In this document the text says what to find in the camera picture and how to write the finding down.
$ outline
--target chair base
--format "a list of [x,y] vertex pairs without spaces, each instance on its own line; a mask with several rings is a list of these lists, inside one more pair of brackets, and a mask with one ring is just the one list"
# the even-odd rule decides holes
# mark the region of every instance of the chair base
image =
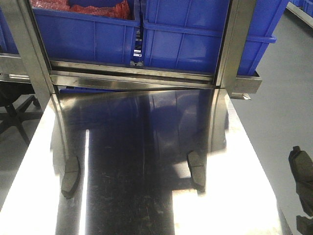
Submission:
[[26,101],[23,102],[17,109],[14,108],[13,104],[5,106],[7,113],[0,114],[0,120],[3,122],[0,123],[0,134],[6,131],[11,126],[16,126],[20,135],[27,145],[30,144],[30,140],[25,132],[25,129],[22,126],[22,122],[26,120],[35,120],[40,119],[43,115],[43,112],[28,112],[25,113],[26,109],[30,104],[34,102],[37,104],[37,99],[34,95],[31,95]]

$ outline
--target metal shelf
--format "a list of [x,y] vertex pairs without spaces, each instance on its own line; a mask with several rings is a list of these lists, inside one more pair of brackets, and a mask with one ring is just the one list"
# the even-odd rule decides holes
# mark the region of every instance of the metal shelf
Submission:
[[[215,76],[203,76],[194,72],[112,67],[88,62],[55,64],[48,58],[29,1],[2,0],[0,7],[20,55],[0,55],[0,72],[27,75],[42,107],[47,105],[52,94],[57,93],[53,85],[133,91],[225,88],[229,94],[236,89],[250,93],[246,88],[255,89],[261,80],[243,78],[237,83],[236,77],[255,4],[256,0],[233,0],[229,5],[217,72]],[[25,81],[25,77],[21,79],[19,76],[5,78]],[[252,86],[246,85],[249,82],[252,82]]]
[[307,13],[305,13],[304,11],[302,11],[299,7],[289,2],[287,5],[287,9],[293,14],[295,14],[297,17],[299,17],[308,26],[313,28],[313,18],[309,16]]

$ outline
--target blue storage bin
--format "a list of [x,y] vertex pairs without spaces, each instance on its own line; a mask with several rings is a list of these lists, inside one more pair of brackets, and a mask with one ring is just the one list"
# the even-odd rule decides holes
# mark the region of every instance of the blue storage bin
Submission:
[[[121,1],[69,0],[69,4],[104,7]],[[140,3],[129,0],[129,6],[133,20],[41,8],[33,10],[49,57],[128,65],[140,26]],[[1,11],[0,46],[3,52],[18,53]]]
[[311,1],[311,0],[304,0],[303,11],[305,13],[307,13],[309,16],[313,17],[313,1]]
[[296,6],[303,6],[304,0],[289,0],[292,4]]
[[[270,37],[289,0],[258,0],[249,35]],[[223,31],[228,0],[147,0],[149,23]]]
[[[145,66],[214,73],[222,33],[204,29],[174,27],[144,21],[143,60]],[[248,36],[239,75],[253,75],[269,43],[275,37]]]

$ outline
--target gray floor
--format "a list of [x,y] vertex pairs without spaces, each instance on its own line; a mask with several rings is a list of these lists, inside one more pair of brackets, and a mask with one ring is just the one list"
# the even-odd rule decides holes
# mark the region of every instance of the gray floor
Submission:
[[235,109],[268,176],[291,230],[305,216],[288,162],[299,145],[313,157],[313,29],[285,12],[257,71],[263,83],[251,101]]
[[[22,95],[15,103],[17,108],[26,99],[27,95]],[[27,112],[35,112],[38,109],[31,104]],[[0,108],[0,113],[4,113],[5,109]],[[35,133],[39,120],[31,120],[23,122],[23,127],[29,138]],[[7,131],[0,135],[0,209],[9,192],[15,175],[20,167],[23,156],[27,150],[27,145],[23,141],[16,127],[10,127]]]

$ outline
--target stainless steel table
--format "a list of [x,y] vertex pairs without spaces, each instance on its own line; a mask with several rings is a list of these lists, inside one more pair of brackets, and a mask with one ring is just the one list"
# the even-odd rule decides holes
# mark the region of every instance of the stainless steel table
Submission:
[[[193,189],[187,155],[206,165]],[[72,199],[60,193],[77,157]],[[282,235],[272,188],[225,90],[53,95],[0,234]]]

